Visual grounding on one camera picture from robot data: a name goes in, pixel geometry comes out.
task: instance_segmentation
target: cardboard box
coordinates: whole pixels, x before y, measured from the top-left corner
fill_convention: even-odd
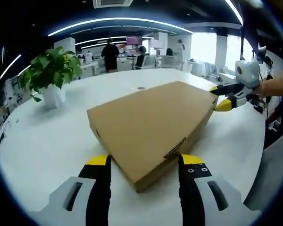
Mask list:
[[[87,110],[90,127],[137,192],[189,151],[217,96],[183,82],[145,89]]]

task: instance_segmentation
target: screen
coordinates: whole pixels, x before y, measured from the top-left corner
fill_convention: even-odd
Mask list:
[[[142,45],[141,36],[127,36],[126,37],[127,45]]]

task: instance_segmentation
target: potted plant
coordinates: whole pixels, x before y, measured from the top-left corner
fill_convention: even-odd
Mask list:
[[[31,97],[39,102],[43,95],[49,108],[61,106],[66,100],[63,89],[74,77],[82,74],[80,61],[72,51],[63,51],[62,47],[48,49],[31,61],[31,66],[19,78],[20,86],[31,92]]]

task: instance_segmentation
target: box flap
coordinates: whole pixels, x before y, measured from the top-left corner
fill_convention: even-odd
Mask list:
[[[136,183],[212,112],[216,96],[183,82],[138,91],[87,111],[90,126]]]

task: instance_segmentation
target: white pot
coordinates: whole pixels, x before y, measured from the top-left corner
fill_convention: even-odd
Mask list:
[[[44,102],[48,108],[60,107],[66,101],[64,87],[60,89],[56,85],[50,84],[47,89],[42,89]]]

